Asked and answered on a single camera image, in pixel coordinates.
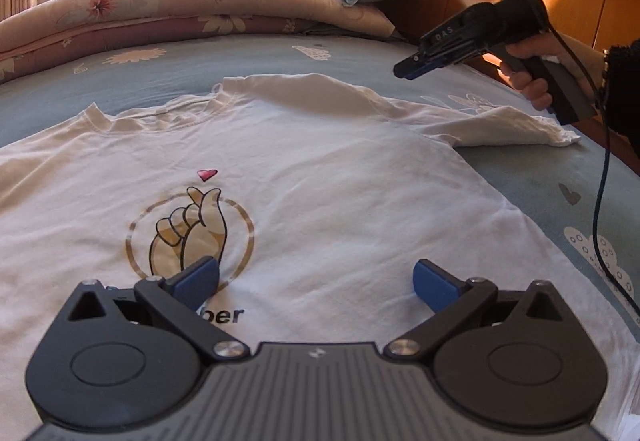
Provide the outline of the black fuzzy sleeve forearm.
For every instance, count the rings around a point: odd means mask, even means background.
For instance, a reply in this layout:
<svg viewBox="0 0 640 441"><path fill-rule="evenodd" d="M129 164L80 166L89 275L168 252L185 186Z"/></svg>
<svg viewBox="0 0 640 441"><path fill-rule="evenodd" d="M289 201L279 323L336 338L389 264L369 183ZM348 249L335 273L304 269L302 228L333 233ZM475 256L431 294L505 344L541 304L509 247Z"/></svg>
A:
<svg viewBox="0 0 640 441"><path fill-rule="evenodd" d="M639 155L640 39L608 49L604 64L605 119Z"/></svg>

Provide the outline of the person right hand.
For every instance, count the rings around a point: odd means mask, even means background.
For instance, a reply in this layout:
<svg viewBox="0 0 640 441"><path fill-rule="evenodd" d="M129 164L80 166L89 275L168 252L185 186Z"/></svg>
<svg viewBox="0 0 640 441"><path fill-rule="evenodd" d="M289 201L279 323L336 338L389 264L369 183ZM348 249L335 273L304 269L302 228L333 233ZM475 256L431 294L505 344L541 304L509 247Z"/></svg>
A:
<svg viewBox="0 0 640 441"><path fill-rule="evenodd" d="M535 35L521 42L507 45L506 51L519 59L533 56L556 57L575 77L591 105L594 108L597 107L598 91L593 90L592 87L599 89L602 83L604 68L602 52L562 33L556 36L551 33ZM509 85L523 94L535 110L543 111L550 108L552 97L548 92L548 84L543 78L533 77L526 71L517 72L504 61L500 62L499 70Z"/></svg>

